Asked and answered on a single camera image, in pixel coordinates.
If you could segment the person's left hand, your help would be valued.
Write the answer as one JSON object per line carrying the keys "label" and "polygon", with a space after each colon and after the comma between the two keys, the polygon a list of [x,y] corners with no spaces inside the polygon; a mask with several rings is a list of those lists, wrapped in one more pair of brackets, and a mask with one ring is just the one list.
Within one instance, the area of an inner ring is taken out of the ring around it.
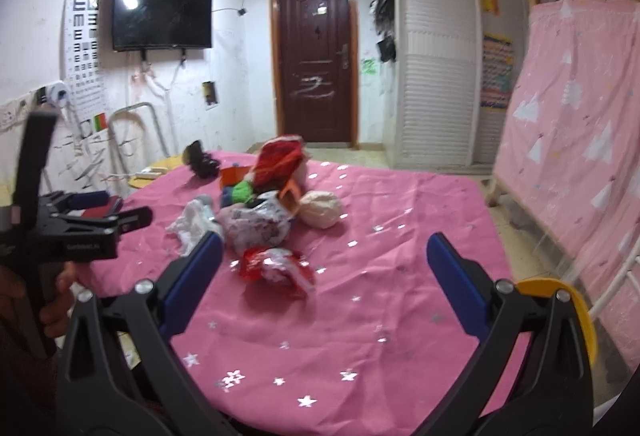
{"label": "person's left hand", "polygon": [[[56,293],[54,298],[40,311],[40,321],[43,332],[48,338],[60,338],[66,332],[70,320],[68,312],[72,308],[75,298],[72,285],[77,280],[75,265],[68,261],[55,280]],[[15,325],[16,312],[14,303],[26,295],[23,282],[6,267],[1,268],[1,319]]]}

